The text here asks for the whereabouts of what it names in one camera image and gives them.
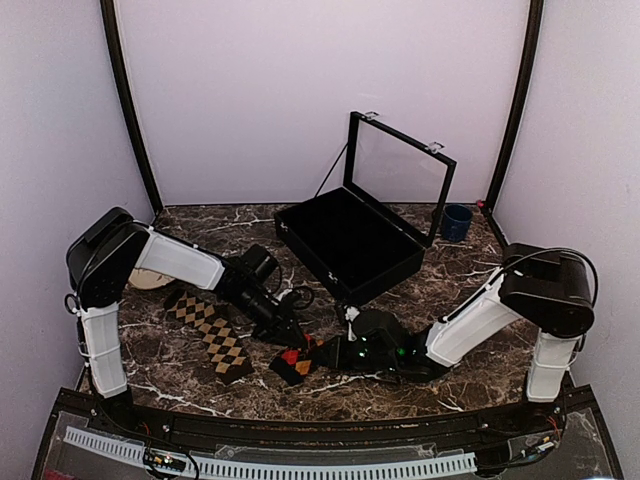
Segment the red orange argyle sock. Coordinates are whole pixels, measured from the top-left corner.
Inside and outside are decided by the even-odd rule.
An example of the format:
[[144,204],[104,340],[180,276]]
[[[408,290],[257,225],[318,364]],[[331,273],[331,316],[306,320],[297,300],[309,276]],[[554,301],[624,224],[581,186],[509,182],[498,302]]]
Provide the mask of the red orange argyle sock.
[[269,364],[269,369],[276,373],[288,386],[296,386],[304,382],[306,377],[319,366],[318,358],[323,340],[305,335],[305,349],[286,348]]

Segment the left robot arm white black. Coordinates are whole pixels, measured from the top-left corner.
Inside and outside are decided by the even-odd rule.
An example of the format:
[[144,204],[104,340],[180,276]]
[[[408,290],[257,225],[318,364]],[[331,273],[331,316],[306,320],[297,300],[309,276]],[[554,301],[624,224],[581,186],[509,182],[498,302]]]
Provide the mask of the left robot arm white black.
[[124,399],[128,382],[121,360],[118,312],[131,273],[151,271],[213,292],[254,325],[253,337],[275,345],[304,348],[307,339],[295,315],[294,295],[277,299],[265,287],[277,269],[262,246],[223,257],[135,220],[114,207],[68,249],[71,293],[64,304],[78,318],[79,345],[98,395],[109,399],[101,417],[120,436],[141,427],[140,412]]

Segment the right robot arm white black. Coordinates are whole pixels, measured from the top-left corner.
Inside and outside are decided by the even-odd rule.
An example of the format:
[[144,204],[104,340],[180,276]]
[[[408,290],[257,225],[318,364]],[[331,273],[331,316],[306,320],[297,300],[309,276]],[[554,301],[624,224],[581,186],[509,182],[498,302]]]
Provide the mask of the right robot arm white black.
[[549,416],[562,380],[594,324],[599,278],[583,253],[513,243],[503,262],[466,301],[426,329],[410,333],[388,311],[347,308],[348,331],[313,354],[319,365],[349,372],[389,371],[419,383],[443,377],[476,346],[517,320],[538,328],[526,399],[510,413],[521,434]]

